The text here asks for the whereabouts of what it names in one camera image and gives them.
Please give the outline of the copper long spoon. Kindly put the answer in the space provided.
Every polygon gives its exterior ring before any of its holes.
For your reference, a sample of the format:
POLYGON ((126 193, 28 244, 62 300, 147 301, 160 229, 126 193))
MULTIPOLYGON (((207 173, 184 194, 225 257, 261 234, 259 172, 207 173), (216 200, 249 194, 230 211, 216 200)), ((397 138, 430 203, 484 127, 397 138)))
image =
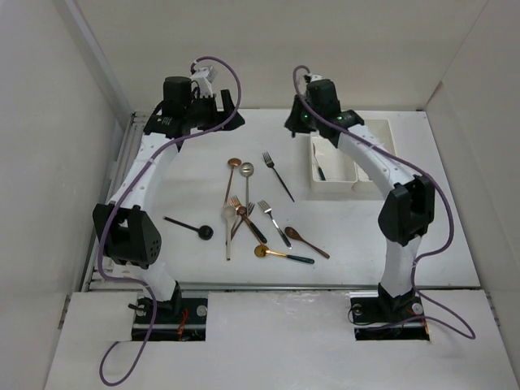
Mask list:
POLYGON ((232 187, 232 178, 233 178, 233 175, 234 175, 234 171, 241 164, 242 164, 242 161, 239 158, 230 158, 227 161, 227 165, 230 167, 230 175, 229 175, 229 179, 228 179, 228 182, 227 182, 227 188, 226 188, 226 193, 225 193, 225 197, 224 197, 224 203, 228 202, 229 193, 230 193, 231 187, 232 187))

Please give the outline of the silver slotted spoon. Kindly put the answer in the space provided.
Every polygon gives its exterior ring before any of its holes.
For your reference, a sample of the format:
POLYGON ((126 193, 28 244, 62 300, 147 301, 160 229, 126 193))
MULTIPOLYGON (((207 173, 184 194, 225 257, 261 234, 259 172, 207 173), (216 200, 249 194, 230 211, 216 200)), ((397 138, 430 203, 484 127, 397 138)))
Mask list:
POLYGON ((254 174, 254 165, 251 162, 243 162, 240 165, 240 174, 245 178, 245 205, 249 205, 249 179, 254 174))

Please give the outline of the black fork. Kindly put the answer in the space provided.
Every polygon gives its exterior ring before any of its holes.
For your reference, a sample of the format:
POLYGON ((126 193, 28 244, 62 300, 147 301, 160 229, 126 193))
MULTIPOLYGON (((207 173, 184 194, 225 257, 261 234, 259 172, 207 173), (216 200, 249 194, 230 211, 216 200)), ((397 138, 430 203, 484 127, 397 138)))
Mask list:
POLYGON ((270 154, 268 152, 264 152, 262 154, 262 158, 263 158, 263 161, 264 163, 266 164, 266 166, 268 168, 270 168, 276 175, 278 181, 281 183, 282 187, 284 188, 284 191, 288 194, 289 198, 291 199, 292 202, 295 202, 295 199, 293 197, 293 195, 291 194, 288 186, 285 184, 284 180, 282 179, 281 175, 278 173, 278 171, 276 170, 275 168, 275 163, 274 161, 272 160, 270 154))

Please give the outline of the silver fork dark handle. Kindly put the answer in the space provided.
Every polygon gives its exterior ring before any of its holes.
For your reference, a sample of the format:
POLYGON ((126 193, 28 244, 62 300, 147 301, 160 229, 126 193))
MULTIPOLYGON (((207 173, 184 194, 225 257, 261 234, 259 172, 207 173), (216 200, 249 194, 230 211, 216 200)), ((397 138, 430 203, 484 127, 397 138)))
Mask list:
POLYGON ((270 205, 265 200, 259 201, 258 205, 259 205, 260 209, 262 210, 263 214, 266 215, 272 222, 273 226, 275 227, 275 230, 278 232, 279 237, 281 238, 281 240, 283 241, 285 246, 288 249, 292 249, 293 246, 292 246, 291 242, 289 241, 288 237, 285 235, 285 233, 280 228, 279 224, 276 222, 276 220, 272 214, 272 208, 270 207, 270 205))

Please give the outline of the brown wooden spoon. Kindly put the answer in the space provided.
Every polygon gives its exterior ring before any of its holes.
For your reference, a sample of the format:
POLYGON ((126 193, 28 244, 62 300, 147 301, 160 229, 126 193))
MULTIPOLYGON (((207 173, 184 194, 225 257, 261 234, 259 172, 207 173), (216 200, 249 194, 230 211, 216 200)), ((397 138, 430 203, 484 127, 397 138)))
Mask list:
POLYGON ((326 259, 329 259, 330 258, 330 255, 323 251, 322 249, 320 249, 319 247, 311 244, 309 241, 307 241, 306 239, 304 239, 300 233, 293 227, 286 227, 284 229, 284 233, 286 234, 286 236, 290 239, 293 239, 293 240, 296 240, 296 241, 300 241, 302 242, 303 244, 307 245, 308 247, 310 247, 313 251, 315 251, 316 253, 320 254, 322 257, 326 258, 326 259))

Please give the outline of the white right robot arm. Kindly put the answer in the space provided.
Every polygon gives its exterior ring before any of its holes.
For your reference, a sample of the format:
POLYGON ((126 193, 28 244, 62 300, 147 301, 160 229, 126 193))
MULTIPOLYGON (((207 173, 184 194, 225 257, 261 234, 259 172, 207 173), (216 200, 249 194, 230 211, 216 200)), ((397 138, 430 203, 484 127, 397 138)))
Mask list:
POLYGON ((303 96, 296 96, 285 127, 292 133, 316 131, 347 154, 381 192, 378 226, 386 242, 386 260, 376 297, 354 298, 357 324, 395 323, 413 313, 413 260, 434 219, 435 189, 423 175, 409 173, 372 134, 355 111, 343 111, 334 83, 307 74, 303 96))

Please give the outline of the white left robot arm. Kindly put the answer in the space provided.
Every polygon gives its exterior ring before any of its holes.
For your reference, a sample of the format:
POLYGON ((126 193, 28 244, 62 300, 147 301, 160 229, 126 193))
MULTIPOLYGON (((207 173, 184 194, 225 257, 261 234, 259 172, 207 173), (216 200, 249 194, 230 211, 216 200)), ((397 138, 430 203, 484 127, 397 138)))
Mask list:
POLYGON ((219 110, 212 89, 215 77, 208 67, 192 75, 169 76, 163 82, 163 99, 149 117, 137 155, 119 189, 106 204, 93 210, 94 227, 102 252, 115 264, 116 278, 124 271, 141 280, 151 291, 140 301, 145 316, 156 314, 163 322, 173 322, 182 310, 180 288, 159 258, 162 237, 150 218, 155 193, 180 140, 193 129, 231 131, 244 124, 236 113, 229 90, 220 96, 219 110))

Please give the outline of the white spoon container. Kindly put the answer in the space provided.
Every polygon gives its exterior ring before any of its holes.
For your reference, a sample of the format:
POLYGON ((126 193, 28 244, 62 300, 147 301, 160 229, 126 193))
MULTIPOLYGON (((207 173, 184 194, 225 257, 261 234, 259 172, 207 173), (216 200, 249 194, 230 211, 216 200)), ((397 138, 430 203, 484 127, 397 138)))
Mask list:
POLYGON ((336 149, 321 136, 311 136, 308 141, 310 156, 310 188, 314 193, 352 193, 358 181, 353 160, 336 149), (313 160, 313 144, 326 181, 321 181, 313 160))

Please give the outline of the white fork container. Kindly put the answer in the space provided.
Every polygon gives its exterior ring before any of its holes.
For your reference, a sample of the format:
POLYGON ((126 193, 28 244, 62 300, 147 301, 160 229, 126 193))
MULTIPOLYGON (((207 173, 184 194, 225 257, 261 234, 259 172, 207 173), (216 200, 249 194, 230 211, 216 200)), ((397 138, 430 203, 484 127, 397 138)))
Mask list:
POLYGON ((392 155, 397 154, 389 122, 386 119, 366 119, 364 126, 356 125, 350 131, 373 145, 371 148, 367 145, 362 147, 369 150, 370 163, 379 170, 374 180, 373 175, 363 169, 364 165, 360 165, 355 160, 357 181, 353 185, 353 190, 366 197, 385 198, 391 190, 388 180, 392 178, 395 162, 375 151, 375 148, 379 147, 392 155))

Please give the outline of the white ceramic spoon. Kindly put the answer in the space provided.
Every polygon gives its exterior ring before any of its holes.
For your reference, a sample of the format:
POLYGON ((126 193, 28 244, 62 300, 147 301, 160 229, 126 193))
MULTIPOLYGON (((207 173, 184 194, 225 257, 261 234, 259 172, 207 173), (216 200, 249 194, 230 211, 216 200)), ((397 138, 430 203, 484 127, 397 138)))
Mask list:
POLYGON ((222 216, 226 221, 226 260, 230 261, 232 257, 232 226, 236 218, 236 209, 231 205, 226 205, 222 210, 222 216))

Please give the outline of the small copper spoon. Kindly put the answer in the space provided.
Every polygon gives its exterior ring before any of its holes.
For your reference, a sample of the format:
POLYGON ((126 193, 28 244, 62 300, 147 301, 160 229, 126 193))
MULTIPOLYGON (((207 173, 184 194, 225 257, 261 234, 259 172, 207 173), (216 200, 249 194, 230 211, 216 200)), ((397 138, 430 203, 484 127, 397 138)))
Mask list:
POLYGON ((241 219, 248 225, 249 230, 253 233, 255 238, 261 245, 267 244, 267 238, 262 234, 259 228, 249 219, 247 215, 247 208, 244 206, 238 206, 236 208, 237 214, 241 217, 241 219))

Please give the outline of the copper fork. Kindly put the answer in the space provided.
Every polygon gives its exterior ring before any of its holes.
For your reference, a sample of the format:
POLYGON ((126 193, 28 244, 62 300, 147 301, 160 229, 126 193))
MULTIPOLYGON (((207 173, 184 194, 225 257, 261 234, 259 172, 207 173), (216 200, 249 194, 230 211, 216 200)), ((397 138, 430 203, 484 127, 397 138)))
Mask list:
POLYGON ((227 221, 227 239, 226 245, 231 244, 232 240, 232 231, 235 225, 235 221, 237 218, 237 209, 241 206, 241 201, 238 196, 233 196, 230 198, 228 204, 223 209, 224 218, 227 221))

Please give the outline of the black ladle spoon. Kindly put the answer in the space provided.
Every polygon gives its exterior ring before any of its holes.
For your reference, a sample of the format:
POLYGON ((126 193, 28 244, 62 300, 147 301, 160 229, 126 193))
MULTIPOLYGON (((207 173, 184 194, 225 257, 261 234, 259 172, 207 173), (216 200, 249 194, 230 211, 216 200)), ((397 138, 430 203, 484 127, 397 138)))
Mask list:
POLYGON ((186 228, 190 231, 194 231, 197 233, 197 236, 203 240, 203 241, 208 241, 210 240, 213 235, 214 235, 214 230, 212 229, 212 227, 208 226, 208 225, 201 225, 200 227, 194 227, 192 225, 189 225, 187 223, 183 223, 183 222, 180 222, 176 219, 172 219, 170 217, 167 217, 167 216, 163 216, 162 217, 163 220, 169 222, 169 223, 173 223, 177 226, 180 226, 182 228, 186 228))

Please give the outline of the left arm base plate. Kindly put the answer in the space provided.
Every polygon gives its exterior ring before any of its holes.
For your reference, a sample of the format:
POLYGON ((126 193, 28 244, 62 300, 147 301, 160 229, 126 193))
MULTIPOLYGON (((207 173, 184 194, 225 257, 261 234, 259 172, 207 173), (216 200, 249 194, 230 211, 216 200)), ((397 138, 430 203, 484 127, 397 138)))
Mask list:
MULTIPOLYGON (((150 325, 152 301, 141 297, 128 308, 135 311, 132 341, 143 341, 150 325)), ((206 297, 183 298, 179 312, 159 306, 149 341, 205 341, 207 312, 206 297)))

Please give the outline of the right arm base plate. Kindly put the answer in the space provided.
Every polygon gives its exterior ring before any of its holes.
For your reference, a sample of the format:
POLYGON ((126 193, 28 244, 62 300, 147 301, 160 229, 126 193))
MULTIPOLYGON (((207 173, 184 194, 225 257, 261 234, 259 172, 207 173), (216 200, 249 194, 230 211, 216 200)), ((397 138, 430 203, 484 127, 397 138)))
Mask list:
POLYGON ((414 292, 391 298, 384 292, 356 291, 349 294, 349 300, 356 341, 430 340, 421 318, 423 304, 414 292))

